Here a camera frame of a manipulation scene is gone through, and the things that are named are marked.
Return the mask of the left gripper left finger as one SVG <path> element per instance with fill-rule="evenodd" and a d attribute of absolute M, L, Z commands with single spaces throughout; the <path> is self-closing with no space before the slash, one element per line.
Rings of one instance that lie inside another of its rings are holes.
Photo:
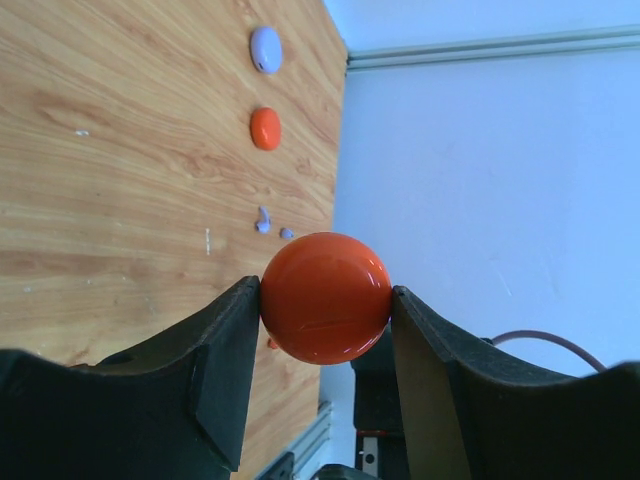
<path fill-rule="evenodd" d="M 226 479 L 240 466 L 259 330 L 247 276 L 96 365 L 1 353 L 5 479 Z"/>

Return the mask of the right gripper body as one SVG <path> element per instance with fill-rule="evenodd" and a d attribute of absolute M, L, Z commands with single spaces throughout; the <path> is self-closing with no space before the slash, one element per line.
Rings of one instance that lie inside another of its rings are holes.
<path fill-rule="evenodd" d="M 379 479 L 408 479 L 392 341 L 379 340 L 351 366 L 355 374 L 355 467 Z"/>

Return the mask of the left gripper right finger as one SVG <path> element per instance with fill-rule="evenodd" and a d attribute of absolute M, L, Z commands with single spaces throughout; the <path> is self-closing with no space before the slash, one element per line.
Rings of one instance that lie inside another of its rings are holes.
<path fill-rule="evenodd" d="M 414 479 L 635 479 L 639 365 L 571 377 L 509 355 L 404 287 L 391 333 Z"/>

